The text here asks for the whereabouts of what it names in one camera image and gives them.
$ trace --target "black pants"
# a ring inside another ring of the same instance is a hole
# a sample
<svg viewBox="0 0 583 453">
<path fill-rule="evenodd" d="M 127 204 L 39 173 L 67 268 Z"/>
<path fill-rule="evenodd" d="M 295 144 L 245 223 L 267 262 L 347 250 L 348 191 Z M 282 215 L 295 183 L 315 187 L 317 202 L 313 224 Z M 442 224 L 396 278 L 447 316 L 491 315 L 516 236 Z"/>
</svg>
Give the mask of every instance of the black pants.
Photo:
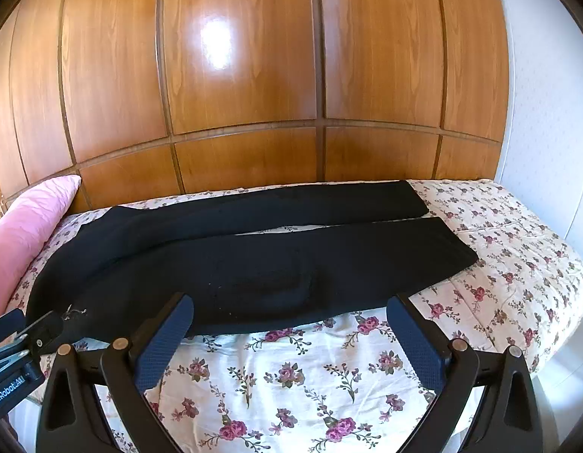
<svg viewBox="0 0 583 453">
<path fill-rule="evenodd" d="M 441 219 L 379 221 L 421 216 L 424 208 L 404 182 L 114 208 L 51 257 L 27 318 L 69 305 L 85 310 L 65 320 L 56 347 L 129 335 L 177 291 L 195 303 L 189 334 L 265 331 L 381 307 L 395 293 L 417 292 L 477 260 Z M 293 233 L 231 234 L 346 220 Z"/>
</svg>

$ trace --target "screw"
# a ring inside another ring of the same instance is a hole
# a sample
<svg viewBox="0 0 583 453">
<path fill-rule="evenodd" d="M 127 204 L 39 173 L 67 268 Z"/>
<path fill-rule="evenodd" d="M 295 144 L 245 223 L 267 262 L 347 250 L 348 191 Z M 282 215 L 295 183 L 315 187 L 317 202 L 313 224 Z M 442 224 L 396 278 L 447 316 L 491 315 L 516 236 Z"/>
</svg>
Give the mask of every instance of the screw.
<svg viewBox="0 0 583 453">
<path fill-rule="evenodd" d="M 126 337 L 119 337 L 113 341 L 113 348 L 121 351 L 122 349 L 126 349 L 128 347 L 128 340 Z"/>
<path fill-rule="evenodd" d="M 61 356 L 67 356 L 71 352 L 71 345 L 70 344 L 61 344 L 57 349 L 57 353 Z"/>
<path fill-rule="evenodd" d="M 452 342 L 452 348 L 462 353 L 468 348 L 468 344 L 463 339 L 454 339 Z"/>
<path fill-rule="evenodd" d="M 522 355 L 522 349 L 520 349 L 517 345 L 511 345 L 509 347 L 509 353 L 513 357 L 520 357 Z"/>
</svg>

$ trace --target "blue gripper pad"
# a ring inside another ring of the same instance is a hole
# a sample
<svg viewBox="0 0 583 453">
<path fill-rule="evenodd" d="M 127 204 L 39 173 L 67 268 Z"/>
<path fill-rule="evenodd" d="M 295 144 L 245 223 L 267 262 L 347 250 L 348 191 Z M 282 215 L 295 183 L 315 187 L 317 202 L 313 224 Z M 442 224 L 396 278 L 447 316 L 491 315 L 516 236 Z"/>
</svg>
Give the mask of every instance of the blue gripper pad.
<svg viewBox="0 0 583 453">
<path fill-rule="evenodd" d="M 387 318 L 421 384 L 440 393 L 446 383 L 445 363 L 396 296 L 388 300 Z"/>
<path fill-rule="evenodd" d="M 134 367 L 134 384 L 140 393 L 157 385 L 191 326 L 193 313 L 193 300 L 185 295 L 138 356 Z"/>
</svg>

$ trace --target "pink pillow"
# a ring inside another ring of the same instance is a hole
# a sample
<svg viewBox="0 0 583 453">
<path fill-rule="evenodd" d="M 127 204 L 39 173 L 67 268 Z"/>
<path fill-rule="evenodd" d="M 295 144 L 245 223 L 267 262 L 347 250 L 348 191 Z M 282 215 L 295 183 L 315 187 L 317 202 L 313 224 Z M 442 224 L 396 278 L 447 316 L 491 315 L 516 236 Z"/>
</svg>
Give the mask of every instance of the pink pillow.
<svg viewBox="0 0 583 453">
<path fill-rule="evenodd" d="M 81 181 L 77 175 L 45 180 L 15 199 L 0 219 L 0 315 L 69 209 Z"/>
</svg>

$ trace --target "mattress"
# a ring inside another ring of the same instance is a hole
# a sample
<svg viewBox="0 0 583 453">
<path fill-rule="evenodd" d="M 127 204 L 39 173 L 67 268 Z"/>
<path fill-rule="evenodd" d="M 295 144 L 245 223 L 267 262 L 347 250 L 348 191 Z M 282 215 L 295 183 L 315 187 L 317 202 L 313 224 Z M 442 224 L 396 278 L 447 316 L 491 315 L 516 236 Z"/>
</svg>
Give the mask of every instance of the mattress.
<svg viewBox="0 0 583 453">
<path fill-rule="evenodd" d="M 583 315 L 582 261 L 493 181 L 423 180 L 411 185 L 428 206 L 428 216 L 441 217 L 480 256 L 473 266 L 416 293 L 411 301 L 449 338 L 462 337 L 488 351 L 519 346 L 536 374 Z M 153 209 L 247 191 L 174 196 L 128 206 Z M 25 310 L 46 260 L 81 225 L 106 211 L 70 216 L 60 223 L 20 281 L 9 309 Z M 357 287 L 357 300 L 361 291 Z M 83 339 L 76 348 L 104 345 Z M 46 375 L 53 359 L 42 358 Z M 98 388 L 120 449 L 134 452 L 108 391 Z M 44 387 L 39 388 L 33 398 L 40 401 L 43 392 Z M 420 384 L 386 321 L 386 309 L 374 308 L 301 327 L 184 340 L 146 397 L 186 452 L 319 453 L 398 448 L 434 394 Z M 458 431 L 469 425 L 478 397 L 476 390 Z"/>
</svg>

